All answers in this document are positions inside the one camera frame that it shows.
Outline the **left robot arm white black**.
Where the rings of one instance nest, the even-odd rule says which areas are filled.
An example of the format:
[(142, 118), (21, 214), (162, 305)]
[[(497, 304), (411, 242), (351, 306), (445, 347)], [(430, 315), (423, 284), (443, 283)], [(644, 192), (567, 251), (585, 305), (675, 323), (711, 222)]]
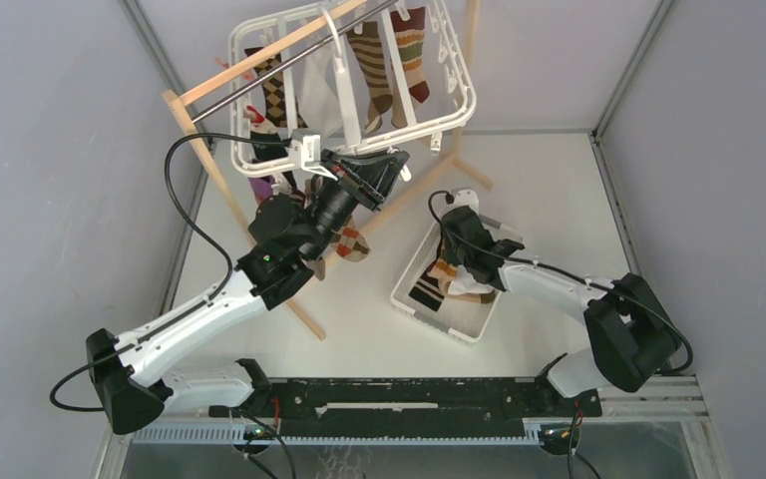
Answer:
[(254, 245), (227, 279), (139, 328), (118, 335), (100, 329), (88, 336), (91, 382), (113, 432), (133, 433), (166, 412), (203, 406), (264, 413), (272, 391), (254, 362), (189, 377), (175, 366), (230, 327), (295, 296), (356, 208), (377, 211), (386, 202), (409, 158), (399, 149), (359, 157), (324, 151), (326, 173), (318, 189), (304, 198), (274, 193), (258, 205), (248, 227)]

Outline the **white plastic clip hanger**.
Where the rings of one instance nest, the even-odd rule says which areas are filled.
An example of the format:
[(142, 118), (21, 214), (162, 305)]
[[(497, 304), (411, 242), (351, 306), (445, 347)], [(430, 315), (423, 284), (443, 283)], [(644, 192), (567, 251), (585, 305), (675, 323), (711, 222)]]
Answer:
[[(318, 18), (325, 8), (332, 9), (335, 6), (338, 5), (334, 1), (319, 1), (240, 23), (228, 38), (231, 63), (236, 64), (255, 55), (263, 47)], [(406, 20), (409, 18), (408, 9), (422, 6), (427, 10), (423, 67), (430, 96), (414, 111), (390, 14), (397, 11)], [(284, 56), (294, 56), (364, 13), (365, 10), (360, 8), (345, 15), (335, 21), (335, 26), (319, 30), (285, 50)], [(332, 70), (327, 73), (327, 81), (338, 98), (342, 127), (331, 137), (321, 137), (321, 146), (339, 153), (360, 155), (422, 140), (432, 150), (439, 150), (442, 136), (465, 126), (474, 115), (477, 105), (476, 91), (447, 4), (443, 1), (396, 1), (393, 7), (371, 16), (365, 22), (371, 21), (378, 23), (382, 39), (387, 75), (393, 93), (392, 108), (383, 116), (382, 126), (377, 132), (371, 135), (364, 133), (369, 93), (346, 37), (355, 27), (348, 29), (339, 40), (327, 45), (332, 48), (333, 53)], [(288, 126), (274, 126), (279, 134), (287, 139), (294, 130), (307, 129), (298, 113), (303, 61), (304, 59), (283, 72)], [(230, 91), (244, 86), (254, 78), (253, 70), (243, 73), (231, 81)], [(256, 114), (261, 114), (266, 119), (265, 102), (260, 86), (231, 104), (232, 131), (239, 136), (248, 136), (254, 129), (253, 119)], [(232, 147), (231, 163), (243, 175), (259, 177), (300, 170), (288, 161), (288, 155), (284, 159), (258, 164), (253, 163), (252, 159), (251, 145)]]

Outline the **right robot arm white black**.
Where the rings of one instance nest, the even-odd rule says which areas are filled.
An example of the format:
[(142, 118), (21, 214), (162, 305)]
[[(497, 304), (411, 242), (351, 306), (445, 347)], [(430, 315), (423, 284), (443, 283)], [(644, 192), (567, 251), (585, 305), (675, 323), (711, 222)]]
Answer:
[(480, 284), (545, 303), (585, 328), (588, 346), (539, 375), (537, 402), (564, 414), (584, 392), (608, 385), (636, 392), (685, 345), (649, 284), (627, 273), (604, 284), (544, 263), (512, 239), (495, 239), (469, 207), (437, 219), (450, 261)]

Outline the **beige orange argyle sock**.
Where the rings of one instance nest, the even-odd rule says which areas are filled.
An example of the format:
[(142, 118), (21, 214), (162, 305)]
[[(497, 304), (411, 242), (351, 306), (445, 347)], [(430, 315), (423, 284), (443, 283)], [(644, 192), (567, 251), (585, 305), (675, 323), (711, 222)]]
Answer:
[(339, 257), (351, 262), (364, 260), (371, 251), (366, 238), (354, 221), (349, 221), (339, 229), (332, 237), (330, 244)]

